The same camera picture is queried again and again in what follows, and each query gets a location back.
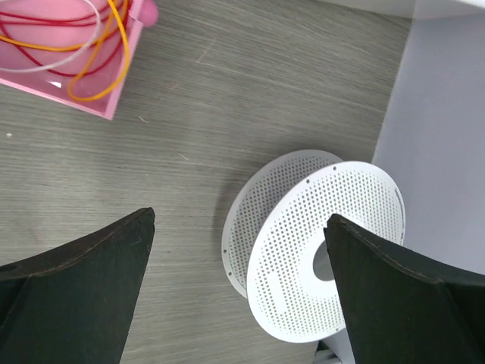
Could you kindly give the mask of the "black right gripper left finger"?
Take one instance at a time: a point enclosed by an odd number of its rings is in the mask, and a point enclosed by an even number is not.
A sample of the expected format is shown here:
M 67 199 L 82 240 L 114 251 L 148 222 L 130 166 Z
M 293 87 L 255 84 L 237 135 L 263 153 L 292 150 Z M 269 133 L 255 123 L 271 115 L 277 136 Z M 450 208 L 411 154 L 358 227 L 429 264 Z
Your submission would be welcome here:
M 3 363 L 119 363 L 155 235 L 153 208 L 1 267 Z

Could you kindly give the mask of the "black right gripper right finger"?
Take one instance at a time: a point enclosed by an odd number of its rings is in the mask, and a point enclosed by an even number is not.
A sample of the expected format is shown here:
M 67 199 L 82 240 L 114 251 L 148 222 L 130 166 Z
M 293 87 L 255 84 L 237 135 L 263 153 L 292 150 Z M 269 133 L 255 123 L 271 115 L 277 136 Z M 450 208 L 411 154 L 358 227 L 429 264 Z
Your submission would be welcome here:
M 357 363 L 482 363 L 484 276 L 338 214 L 325 243 Z

